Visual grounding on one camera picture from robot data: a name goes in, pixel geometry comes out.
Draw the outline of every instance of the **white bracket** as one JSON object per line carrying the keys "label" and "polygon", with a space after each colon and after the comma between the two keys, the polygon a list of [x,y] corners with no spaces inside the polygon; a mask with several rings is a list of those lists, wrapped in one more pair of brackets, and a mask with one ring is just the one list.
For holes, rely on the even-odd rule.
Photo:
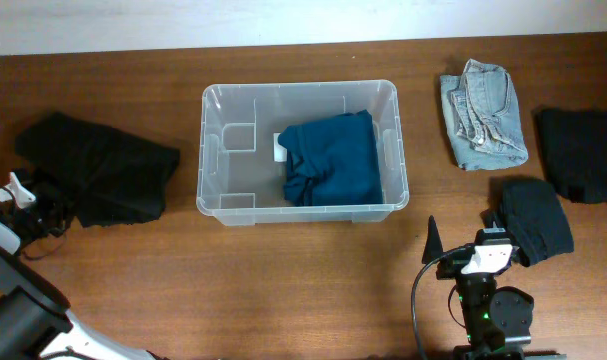
{"label": "white bracket", "polygon": [[[68,350],[97,360],[154,360],[143,349],[133,349],[109,339],[103,334],[83,324],[71,311],[66,312],[72,323],[69,333],[61,333],[41,352],[41,357]],[[62,356],[61,359],[77,359]]]}
{"label": "white bracket", "polygon": [[512,245],[479,245],[474,247],[474,251],[469,264],[461,269],[461,274],[498,272],[510,262]]}
{"label": "white bracket", "polygon": [[[21,185],[19,178],[13,172],[10,173],[10,183],[5,185],[5,189],[12,192],[16,199],[16,206],[19,209],[25,209],[36,202],[36,196]],[[0,189],[0,202],[12,201],[12,197],[4,189]]]}

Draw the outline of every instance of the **white wall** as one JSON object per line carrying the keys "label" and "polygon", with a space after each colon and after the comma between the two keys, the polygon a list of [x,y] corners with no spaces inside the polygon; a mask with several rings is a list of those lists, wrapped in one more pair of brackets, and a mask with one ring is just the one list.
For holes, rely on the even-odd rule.
{"label": "white wall", "polygon": [[0,0],[0,54],[607,31],[607,0]]}

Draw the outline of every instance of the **black folded shirt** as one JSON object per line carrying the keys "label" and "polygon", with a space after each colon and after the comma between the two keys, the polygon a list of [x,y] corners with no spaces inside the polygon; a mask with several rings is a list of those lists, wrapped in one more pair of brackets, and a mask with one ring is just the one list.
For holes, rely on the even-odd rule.
{"label": "black folded shirt", "polygon": [[23,131],[15,151],[56,180],[84,227],[156,220],[179,150],[55,113]]}
{"label": "black folded shirt", "polygon": [[523,266],[574,251],[570,226],[550,183],[534,178],[507,180],[502,196],[498,211],[486,223],[498,217],[499,225],[521,247]]}
{"label": "black folded shirt", "polygon": [[556,191],[573,202],[607,202],[607,111],[545,109],[536,120]]}

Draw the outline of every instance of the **folded teal cloth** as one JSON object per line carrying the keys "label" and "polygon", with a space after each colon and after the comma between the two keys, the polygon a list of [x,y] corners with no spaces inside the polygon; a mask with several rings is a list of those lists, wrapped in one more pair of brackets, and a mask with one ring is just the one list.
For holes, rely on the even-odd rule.
{"label": "folded teal cloth", "polygon": [[296,206],[380,204],[381,176],[367,110],[289,126],[285,199]]}

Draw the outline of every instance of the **white robot part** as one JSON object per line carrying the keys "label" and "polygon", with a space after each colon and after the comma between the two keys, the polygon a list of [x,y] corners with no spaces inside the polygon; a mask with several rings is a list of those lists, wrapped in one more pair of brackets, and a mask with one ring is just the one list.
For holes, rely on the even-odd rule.
{"label": "white robot part", "polygon": [[479,245],[474,247],[470,263],[461,269],[461,274],[495,273],[510,262],[512,245]]}
{"label": "white robot part", "polygon": [[16,254],[21,247],[21,238],[10,230],[7,226],[0,223],[0,247],[10,254]]}
{"label": "white robot part", "polygon": [[[149,352],[121,345],[84,325],[71,311],[67,311],[66,315],[72,323],[72,330],[54,338],[41,352],[42,358],[56,353],[73,351],[96,360],[154,360]],[[61,356],[57,359],[78,359],[78,357]]]}
{"label": "white robot part", "polygon": [[279,135],[281,133],[274,134],[274,161],[275,162],[286,162],[287,161],[287,149],[279,144]]}
{"label": "white robot part", "polygon": [[12,196],[8,194],[8,191],[14,195],[16,206],[19,209],[28,208],[36,202],[36,196],[21,185],[19,178],[13,172],[10,173],[10,183],[5,185],[4,189],[0,189],[0,202],[12,200]]}

